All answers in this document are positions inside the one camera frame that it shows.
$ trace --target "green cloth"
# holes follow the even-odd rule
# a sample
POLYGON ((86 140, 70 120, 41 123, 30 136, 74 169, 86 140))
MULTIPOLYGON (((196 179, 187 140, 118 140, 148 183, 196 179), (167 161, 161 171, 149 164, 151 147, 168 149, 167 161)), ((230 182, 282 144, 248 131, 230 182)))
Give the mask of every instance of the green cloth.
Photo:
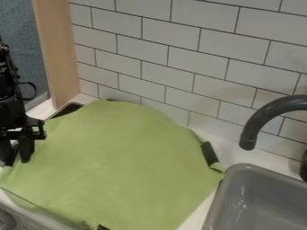
POLYGON ((224 176, 192 131, 139 104, 97 101, 46 130, 29 163, 3 169, 0 186, 91 229, 176 229, 224 176))

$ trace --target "faucet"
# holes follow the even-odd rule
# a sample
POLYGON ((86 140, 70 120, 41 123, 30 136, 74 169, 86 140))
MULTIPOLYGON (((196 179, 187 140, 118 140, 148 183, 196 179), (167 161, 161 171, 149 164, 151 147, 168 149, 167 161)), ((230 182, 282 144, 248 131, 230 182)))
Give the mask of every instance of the faucet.
MULTIPOLYGON (((261 107, 244 126, 239 146, 245 150, 254 149, 257 135, 264 125, 273 118, 289 111, 307 111, 307 95, 286 96, 261 107)), ((300 175, 304 181, 307 181, 307 151, 303 154, 300 175)))

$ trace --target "countertop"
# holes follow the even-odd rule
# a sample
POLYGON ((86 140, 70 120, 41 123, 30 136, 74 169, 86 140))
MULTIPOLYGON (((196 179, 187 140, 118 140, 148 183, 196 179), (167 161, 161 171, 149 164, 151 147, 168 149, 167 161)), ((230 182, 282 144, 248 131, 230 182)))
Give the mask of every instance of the countertop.
MULTIPOLYGON (((79 94, 72 100, 72 102, 87 104, 95 100, 97 99, 84 94, 79 94)), ((55 112, 56 111, 51 106, 51 100, 48 100, 43 102, 34 110, 30 111, 28 115, 38 119, 47 119, 55 112)), ((283 156, 274 155, 258 149, 247 152, 240 149, 238 144, 232 141, 213 136, 209 133, 205 133, 197 129, 194 129, 194 131, 203 139, 211 142, 224 169, 239 163, 255 164, 260 167, 299 179, 298 172, 300 164, 294 160, 290 160, 283 156)), ((201 227, 206 219, 207 212, 210 209, 214 195, 215 190, 203 201, 203 203, 191 214, 190 217, 187 218, 187 220, 178 229, 201 230, 201 227)), ((0 203, 8 206, 10 209, 13 209, 15 212, 19 212, 26 217, 30 217, 35 221, 40 222, 48 229, 73 230, 72 227, 58 222, 53 217, 33 213, 25 208, 17 206, 6 196, 3 190, 0 190, 0 203)))

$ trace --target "wooden frame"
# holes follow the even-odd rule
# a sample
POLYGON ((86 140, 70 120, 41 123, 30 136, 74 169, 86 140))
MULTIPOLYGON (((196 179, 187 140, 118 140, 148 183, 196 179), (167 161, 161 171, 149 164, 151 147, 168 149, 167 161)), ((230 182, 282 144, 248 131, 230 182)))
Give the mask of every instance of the wooden frame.
POLYGON ((55 109, 80 91, 67 0, 32 0, 40 45, 55 109))

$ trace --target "sink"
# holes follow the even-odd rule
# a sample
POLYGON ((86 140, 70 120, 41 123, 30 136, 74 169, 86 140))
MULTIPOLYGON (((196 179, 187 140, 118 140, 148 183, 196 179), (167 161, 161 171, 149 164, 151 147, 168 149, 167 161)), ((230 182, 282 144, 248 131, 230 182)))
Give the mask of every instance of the sink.
POLYGON ((236 164, 226 171, 202 228, 306 229, 307 182, 252 164, 236 164))

